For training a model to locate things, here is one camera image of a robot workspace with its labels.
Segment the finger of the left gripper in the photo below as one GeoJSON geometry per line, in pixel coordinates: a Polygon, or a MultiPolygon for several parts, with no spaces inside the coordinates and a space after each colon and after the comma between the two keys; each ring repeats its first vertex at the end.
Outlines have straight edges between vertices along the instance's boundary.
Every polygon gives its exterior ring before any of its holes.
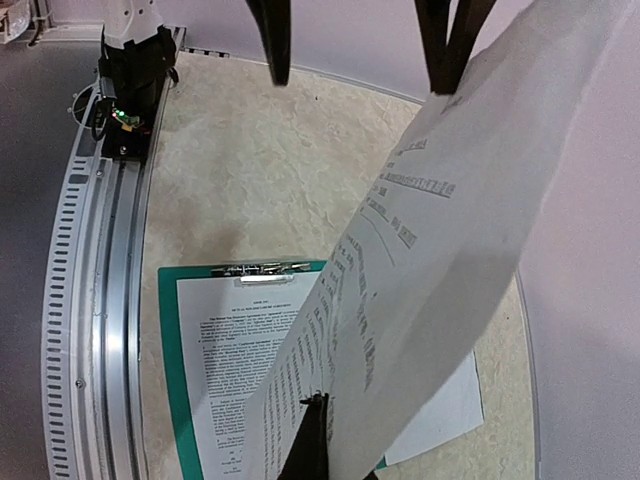
{"type": "Polygon", "coordinates": [[[257,24],[271,80],[287,85],[291,68],[291,1],[246,0],[257,24]]]}
{"type": "Polygon", "coordinates": [[[449,25],[449,0],[415,0],[430,91],[453,95],[495,0],[460,0],[449,25]]]}

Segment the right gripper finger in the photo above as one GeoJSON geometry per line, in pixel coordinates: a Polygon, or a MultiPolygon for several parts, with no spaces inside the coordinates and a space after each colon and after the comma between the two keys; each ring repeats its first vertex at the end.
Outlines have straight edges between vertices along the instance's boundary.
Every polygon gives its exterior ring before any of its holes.
{"type": "Polygon", "coordinates": [[[328,394],[315,393],[300,403],[306,407],[282,468],[282,480],[328,480],[328,394]]]}

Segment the green file folder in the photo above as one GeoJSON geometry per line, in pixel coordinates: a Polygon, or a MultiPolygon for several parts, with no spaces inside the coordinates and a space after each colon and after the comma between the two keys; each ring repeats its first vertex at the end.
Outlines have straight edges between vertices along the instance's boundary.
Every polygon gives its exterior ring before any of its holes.
{"type": "Polygon", "coordinates": [[[357,263],[163,267],[163,360],[186,479],[371,479],[338,435],[344,306],[367,289],[357,263]]]}

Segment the printed paper sheet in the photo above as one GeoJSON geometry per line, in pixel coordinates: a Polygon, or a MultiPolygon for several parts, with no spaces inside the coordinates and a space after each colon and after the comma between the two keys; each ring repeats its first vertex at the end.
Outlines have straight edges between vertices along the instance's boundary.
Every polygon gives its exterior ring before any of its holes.
{"type": "Polygon", "coordinates": [[[379,468],[409,460],[456,439],[484,423],[475,352],[420,409],[379,463],[379,468]]]}
{"type": "Polygon", "coordinates": [[[158,299],[168,398],[185,479],[275,479],[312,390],[300,382],[307,347],[279,369],[265,399],[248,398],[322,268],[288,284],[238,285],[214,266],[164,267],[158,299]]]}
{"type": "Polygon", "coordinates": [[[336,243],[246,406],[242,475],[282,471],[314,394],[328,473],[362,479],[500,303],[582,95],[632,1],[535,1],[432,96],[336,243]]]}

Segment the folder cover metal clip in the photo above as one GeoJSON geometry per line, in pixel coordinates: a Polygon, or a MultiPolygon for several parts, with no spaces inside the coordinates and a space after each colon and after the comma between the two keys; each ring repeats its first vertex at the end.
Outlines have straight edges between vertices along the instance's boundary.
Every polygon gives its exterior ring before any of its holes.
{"type": "Polygon", "coordinates": [[[210,269],[213,278],[232,279],[238,285],[288,284],[294,277],[317,270],[315,262],[272,261],[262,263],[234,263],[210,269]]]}

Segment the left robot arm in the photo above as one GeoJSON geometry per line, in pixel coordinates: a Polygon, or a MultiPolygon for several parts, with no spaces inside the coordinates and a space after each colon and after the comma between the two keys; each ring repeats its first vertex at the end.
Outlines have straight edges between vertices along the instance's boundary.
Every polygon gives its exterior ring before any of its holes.
{"type": "MultiPolygon", "coordinates": [[[[476,39],[493,1],[460,1],[449,20],[448,1],[417,1],[430,91],[452,95],[458,89],[476,39]]],[[[272,84],[284,87],[291,67],[291,3],[249,1],[259,30],[272,84]]],[[[139,91],[175,73],[177,46],[154,1],[105,1],[99,72],[112,82],[110,95],[125,103],[139,91]]]]}

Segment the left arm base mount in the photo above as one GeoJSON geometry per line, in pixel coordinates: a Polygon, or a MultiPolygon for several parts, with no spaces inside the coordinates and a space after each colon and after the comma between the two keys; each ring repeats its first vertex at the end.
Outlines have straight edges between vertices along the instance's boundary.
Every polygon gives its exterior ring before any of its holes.
{"type": "Polygon", "coordinates": [[[173,31],[160,26],[152,37],[117,49],[101,41],[99,98],[90,115],[92,138],[101,155],[144,164],[166,84],[175,86],[177,46],[173,31]]]}

